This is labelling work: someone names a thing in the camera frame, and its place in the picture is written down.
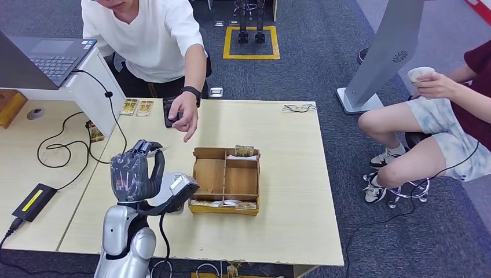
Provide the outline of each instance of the black wristwatch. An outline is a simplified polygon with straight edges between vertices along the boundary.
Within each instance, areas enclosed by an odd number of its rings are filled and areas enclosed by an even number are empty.
[[[190,92],[193,93],[196,96],[196,106],[199,107],[199,104],[201,102],[201,92],[198,91],[195,87],[192,86],[185,86],[181,89],[181,94],[184,92]]]

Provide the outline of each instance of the black phone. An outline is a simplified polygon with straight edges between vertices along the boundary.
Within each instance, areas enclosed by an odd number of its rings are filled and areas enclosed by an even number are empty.
[[[166,124],[167,128],[171,128],[173,123],[182,118],[182,112],[177,113],[177,116],[172,120],[168,118],[168,113],[174,99],[175,98],[164,98],[162,100],[162,104],[164,105],[164,123]]]

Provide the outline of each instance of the laptop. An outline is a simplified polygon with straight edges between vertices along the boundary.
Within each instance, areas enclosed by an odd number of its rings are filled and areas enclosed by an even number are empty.
[[[58,90],[96,42],[7,36],[0,31],[0,87]]]

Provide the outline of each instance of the white t-shirt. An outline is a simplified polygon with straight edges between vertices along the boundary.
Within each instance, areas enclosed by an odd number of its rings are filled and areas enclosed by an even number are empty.
[[[130,23],[91,0],[82,0],[83,37],[97,40],[103,56],[114,51],[128,70],[147,82],[164,83],[184,76],[184,55],[191,45],[203,45],[199,25],[188,0],[140,0]]]

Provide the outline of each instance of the maroon shirt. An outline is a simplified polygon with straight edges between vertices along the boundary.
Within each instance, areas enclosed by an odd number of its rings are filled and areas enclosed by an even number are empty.
[[[464,59],[471,70],[477,74],[469,87],[478,93],[491,97],[491,41],[466,52]],[[455,103],[452,103],[452,109],[462,129],[481,142],[488,150],[491,150],[491,123],[475,117]]]

